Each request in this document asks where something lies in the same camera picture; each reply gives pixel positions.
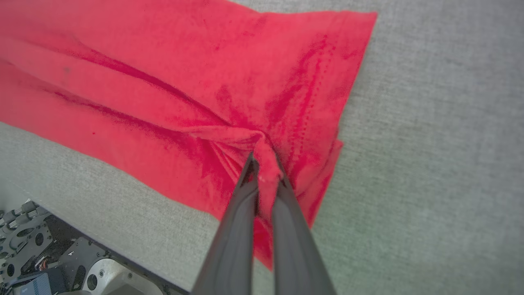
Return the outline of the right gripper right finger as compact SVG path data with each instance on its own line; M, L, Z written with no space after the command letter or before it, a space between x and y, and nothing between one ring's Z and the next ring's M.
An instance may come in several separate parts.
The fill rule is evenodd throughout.
M272 207L273 274L276 295L335 295L326 270L280 160L282 172Z

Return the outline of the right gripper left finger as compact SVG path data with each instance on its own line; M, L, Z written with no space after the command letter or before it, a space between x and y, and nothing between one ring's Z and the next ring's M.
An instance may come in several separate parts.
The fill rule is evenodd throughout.
M250 153L194 283L193 295L251 295L258 170Z

